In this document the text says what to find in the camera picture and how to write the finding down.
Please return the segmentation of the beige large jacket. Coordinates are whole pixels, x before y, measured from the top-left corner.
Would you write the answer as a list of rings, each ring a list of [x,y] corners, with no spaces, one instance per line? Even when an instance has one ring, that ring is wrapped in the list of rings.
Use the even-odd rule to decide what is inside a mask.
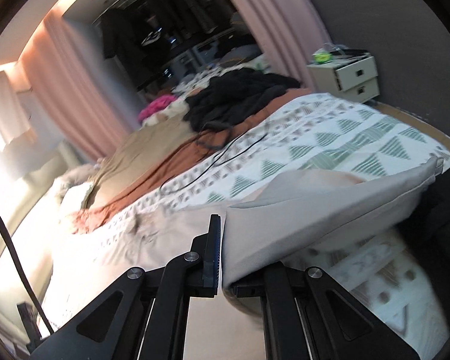
[[[62,327],[126,269],[165,266],[186,252],[209,217],[223,219],[225,284],[281,261],[322,267],[404,339],[422,359],[449,336],[424,270],[396,225],[440,174],[432,157],[395,175],[364,181],[345,172],[287,171],[239,201],[184,209],[132,210],[117,223],[56,240],[44,308]]]

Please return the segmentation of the black clothes pile on bed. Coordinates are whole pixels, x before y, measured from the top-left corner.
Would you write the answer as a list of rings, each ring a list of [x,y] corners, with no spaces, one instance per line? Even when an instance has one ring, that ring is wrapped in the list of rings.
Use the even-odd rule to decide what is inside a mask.
[[[228,130],[288,90],[300,87],[300,82],[292,77],[252,68],[233,70],[212,78],[206,88],[185,99],[188,112],[183,121],[196,133]]]

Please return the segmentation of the rust orange quilt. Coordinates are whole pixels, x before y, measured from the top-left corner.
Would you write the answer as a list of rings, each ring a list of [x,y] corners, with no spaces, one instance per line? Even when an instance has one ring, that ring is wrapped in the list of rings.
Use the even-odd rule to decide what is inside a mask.
[[[111,202],[101,207],[85,208],[68,214],[61,220],[61,225],[65,227],[66,231],[73,234],[90,233],[96,230],[107,222],[110,222],[117,213],[145,196],[145,194],[157,189],[167,180],[187,172],[187,170],[215,153],[212,149],[199,147],[196,139],[200,138],[206,143],[214,145],[224,144],[226,141],[231,141],[242,133],[246,133],[251,128],[256,127],[269,115],[291,100],[310,93],[311,91],[308,88],[288,90],[286,94],[272,100],[269,105],[265,106],[257,114],[249,116],[244,122],[233,127],[232,135],[230,136],[225,131],[215,133],[211,130],[196,134],[181,144],[162,162],[153,167],[152,170],[143,174],[135,183],[125,189],[123,193],[120,193]]]

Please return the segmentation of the olive tan blanket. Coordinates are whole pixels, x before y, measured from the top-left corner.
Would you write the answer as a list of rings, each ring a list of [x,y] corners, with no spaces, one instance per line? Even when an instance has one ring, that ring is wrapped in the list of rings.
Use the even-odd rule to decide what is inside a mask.
[[[93,189],[84,206],[97,208],[111,202],[181,144],[194,137],[196,133],[183,117],[181,112],[132,133],[100,165],[92,178]]]

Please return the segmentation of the white pillow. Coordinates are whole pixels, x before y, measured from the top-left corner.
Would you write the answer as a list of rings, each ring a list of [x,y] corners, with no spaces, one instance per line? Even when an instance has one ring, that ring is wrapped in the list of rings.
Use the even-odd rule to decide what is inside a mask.
[[[64,211],[73,213],[86,207],[97,172],[98,167],[88,163],[68,170],[54,180],[54,194]]]

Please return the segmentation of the pink cloth on far bed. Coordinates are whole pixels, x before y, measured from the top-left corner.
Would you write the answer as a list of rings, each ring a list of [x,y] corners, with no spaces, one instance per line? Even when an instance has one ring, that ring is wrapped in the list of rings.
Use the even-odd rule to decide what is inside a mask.
[[[164,110],[176,100],[177,97],[172,94],[164,94],[157,97],[139,113],[138,122],[142,124],[147,118],[151,117],[159,111]]]

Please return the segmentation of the white geometric patterned bedspread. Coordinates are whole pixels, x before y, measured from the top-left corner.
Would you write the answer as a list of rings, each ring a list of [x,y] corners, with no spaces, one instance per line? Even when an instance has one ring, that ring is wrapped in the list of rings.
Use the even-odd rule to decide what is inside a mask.
[[[418,129],[369,106],[329,94],[308,94],[291,100],[242,133],[223,152],[162,183],[97,229],[116,224],[132,210],[149,213],[159,205],[179,210],[239,202],[253,189],[287,171],[345,172],[369,181],[410,170],[432,157],[442,161],[440,174],[450,168],[450,151]],[[224,282],[221,220],[223,252],[218,295],[190,301],[184,356],[263,359],[259,300],[233,296],[231,284]]]

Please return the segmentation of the left pink curtain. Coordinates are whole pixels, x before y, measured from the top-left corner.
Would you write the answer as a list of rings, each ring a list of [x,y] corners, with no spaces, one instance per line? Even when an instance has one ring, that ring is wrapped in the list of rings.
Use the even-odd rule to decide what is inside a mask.
[[[135,86],[104,57],[101,36],[90,24],[49,12],[20,61],[40,105],[88,158],[112,155],[139,129],[142,102]]]

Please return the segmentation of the pink curtain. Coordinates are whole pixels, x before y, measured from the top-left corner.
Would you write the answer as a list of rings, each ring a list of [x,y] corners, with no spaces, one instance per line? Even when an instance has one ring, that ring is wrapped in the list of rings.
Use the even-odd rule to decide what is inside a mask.
[[[309,89],[316,84],[307,65],[331,41],[311,0],[232,0],[272,70],[296,78]]]
[[[40,105],[88,158],[112,155],[139,129],[142,102],[135,86],[104,57],[101,36],[90,24],[49,12],[20,61]]]

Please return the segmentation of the green object on cabinet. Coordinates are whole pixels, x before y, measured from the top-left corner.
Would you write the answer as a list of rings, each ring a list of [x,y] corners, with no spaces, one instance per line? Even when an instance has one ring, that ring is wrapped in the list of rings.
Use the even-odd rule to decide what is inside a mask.
[[[326,51],[319,51],[313,54],[313,59],[317,64],[329,63],[332,60],[332,55]]]

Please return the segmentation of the white bedside drawer cabinet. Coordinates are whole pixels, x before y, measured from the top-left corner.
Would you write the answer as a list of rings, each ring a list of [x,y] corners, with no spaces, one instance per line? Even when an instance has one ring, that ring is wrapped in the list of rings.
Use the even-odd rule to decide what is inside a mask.
[[[340,54],[326,63],[307,66],[316,90],[351,102],[364,103],[380,95],[375,58]]]

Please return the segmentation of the brown cardboard sheet on floor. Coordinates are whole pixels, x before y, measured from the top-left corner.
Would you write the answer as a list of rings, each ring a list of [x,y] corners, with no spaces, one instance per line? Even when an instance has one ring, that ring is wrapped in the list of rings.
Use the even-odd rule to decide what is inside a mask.
[[[436,141],[439,141],[442,145],[444,145],[444,147],[447,148],[447,150],[450,151],[450,136],[447,136],[436,127],[433,127],[432,125],[415,117],[410,113],[402,111],[391,105],[384,104],[382,102],[368,102],[368,105],[375,108],[377,111],[382,112],[383,114],[393,116],[396,119],[399,119],[401,122],[410,125],[411,127],[417,128],[422,133],[425,133]]]

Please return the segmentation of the right pink curtain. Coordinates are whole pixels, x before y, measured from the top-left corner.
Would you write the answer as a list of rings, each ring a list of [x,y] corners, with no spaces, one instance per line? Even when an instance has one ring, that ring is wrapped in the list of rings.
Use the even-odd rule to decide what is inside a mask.
[[[307,65],[331,41],[311,0],[232,0],[272,70],[296,78],[309,89],[316,84]]]

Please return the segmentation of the white garment hanging on wall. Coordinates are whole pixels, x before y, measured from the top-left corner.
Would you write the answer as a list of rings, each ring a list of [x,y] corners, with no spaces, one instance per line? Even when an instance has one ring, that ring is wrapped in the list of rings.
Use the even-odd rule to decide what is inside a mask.
[[[18,138],[34,142],[30,116],[24,110],[5,72],[0,72],[0,152]]]

